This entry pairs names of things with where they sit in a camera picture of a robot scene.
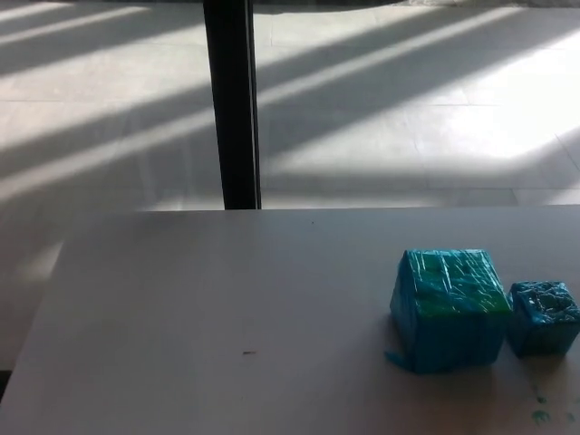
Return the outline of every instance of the gray floor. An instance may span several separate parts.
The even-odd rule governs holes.
[[[580,10],[256,9],[266,208],[580,203]],[[63,240],[222,208],[199,5],[0,4],[0,369]]]

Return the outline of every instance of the white table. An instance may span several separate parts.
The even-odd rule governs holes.
[[[579,343],[437,376],[385,361],[410,247],[486,248],[505,286],[561,279],[580,300],[577,207],[117,217],[65,245],[0,433],[579,433]]]

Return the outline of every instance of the dark mark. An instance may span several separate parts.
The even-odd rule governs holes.
[[[545,411],[532,412],[532,419],[534,419],[537,426],[540,426],[542,423],[549,423],[552,420],[550,414]]]

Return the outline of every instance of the small blue cube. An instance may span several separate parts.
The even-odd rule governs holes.
[[[512,315],[487,252],[408,250],[399,264],[391,315],[416,373],[493,363]]]
[[[518,357],[563,355],[580,332],[580,310],[566,284],[521,282],[511,286],[514,315],[507,338]]]

